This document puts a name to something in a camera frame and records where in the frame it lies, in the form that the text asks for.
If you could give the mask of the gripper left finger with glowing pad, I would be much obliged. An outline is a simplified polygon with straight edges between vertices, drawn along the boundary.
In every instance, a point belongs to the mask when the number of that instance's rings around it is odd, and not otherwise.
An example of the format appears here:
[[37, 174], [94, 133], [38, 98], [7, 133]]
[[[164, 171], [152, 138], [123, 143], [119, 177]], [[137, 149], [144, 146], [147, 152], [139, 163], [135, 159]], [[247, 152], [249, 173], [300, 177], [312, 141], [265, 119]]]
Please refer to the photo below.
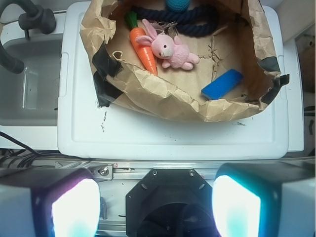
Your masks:
[[86, 168], [1, 168], [2, 237], [93, 237], [100, 189]]

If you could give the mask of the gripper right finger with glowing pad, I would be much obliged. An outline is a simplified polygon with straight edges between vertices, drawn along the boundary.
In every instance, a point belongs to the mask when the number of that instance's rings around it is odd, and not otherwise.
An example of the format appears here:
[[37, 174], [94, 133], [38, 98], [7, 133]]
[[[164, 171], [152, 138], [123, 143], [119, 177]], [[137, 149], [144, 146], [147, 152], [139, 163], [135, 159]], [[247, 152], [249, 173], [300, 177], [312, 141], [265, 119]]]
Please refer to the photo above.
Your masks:
[[212, 186], [215, 225], [223, 237], [314, 237], [313, 161], [225, 163]]

